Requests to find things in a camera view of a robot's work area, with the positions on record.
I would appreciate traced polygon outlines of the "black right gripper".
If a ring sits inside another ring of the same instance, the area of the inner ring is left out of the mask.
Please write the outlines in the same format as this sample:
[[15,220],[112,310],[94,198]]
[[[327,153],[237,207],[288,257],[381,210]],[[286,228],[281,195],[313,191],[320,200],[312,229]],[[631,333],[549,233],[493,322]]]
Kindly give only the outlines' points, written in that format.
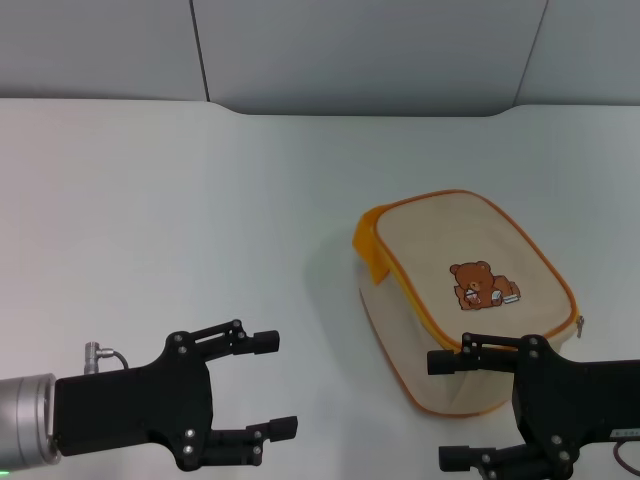
[[440,470],[482,479],[568,479],[580,449],[639,440],[639,362],[575,362],[538,335],[464,333],[459,350],[427,353],[429,375],[514,375],[514,413],[525,444],[496,449],[441,446]]

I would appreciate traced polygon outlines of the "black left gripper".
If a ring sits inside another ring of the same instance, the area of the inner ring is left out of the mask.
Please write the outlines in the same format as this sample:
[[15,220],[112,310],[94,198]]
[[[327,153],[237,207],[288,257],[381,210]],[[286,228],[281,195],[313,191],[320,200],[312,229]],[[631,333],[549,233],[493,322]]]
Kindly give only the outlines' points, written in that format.
[[55,383],[53,439],[65,456],[159,444],[183,471],[259,466],[265,441],[292,440],[298,417],[244,429],[213,430],[212,391],[205,361],[275,353],[276,330],[249,335],[241,320],[172,333],[160,356],[142,367],[62,378]]

